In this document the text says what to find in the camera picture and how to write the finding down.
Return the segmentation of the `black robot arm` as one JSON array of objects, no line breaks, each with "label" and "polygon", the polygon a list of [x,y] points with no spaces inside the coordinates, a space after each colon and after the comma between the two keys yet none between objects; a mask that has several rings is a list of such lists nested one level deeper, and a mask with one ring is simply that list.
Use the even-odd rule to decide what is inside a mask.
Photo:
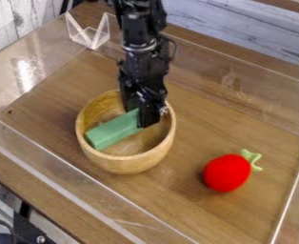
[{"label": "black robot arm", "polygon": [[164,78],[175,59],[162,0],[111,0],[123,32],[126,57],[119,62],[120,90],[127,112],[138,109],[138,126],[147,128],[160,121],[167,110],[168,90]]}]

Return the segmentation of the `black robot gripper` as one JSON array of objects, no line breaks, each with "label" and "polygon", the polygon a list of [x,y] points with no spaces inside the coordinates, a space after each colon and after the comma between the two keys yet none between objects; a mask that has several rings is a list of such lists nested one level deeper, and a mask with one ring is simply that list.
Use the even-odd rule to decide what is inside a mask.
[{"label": "black robot gripper", "polygon": [[139,127],[160,121],[167,109],[164,77],[170,72],[170,48],[152,51],[127,50],[120,62],[120,90],[127,112],[139,107]]}]

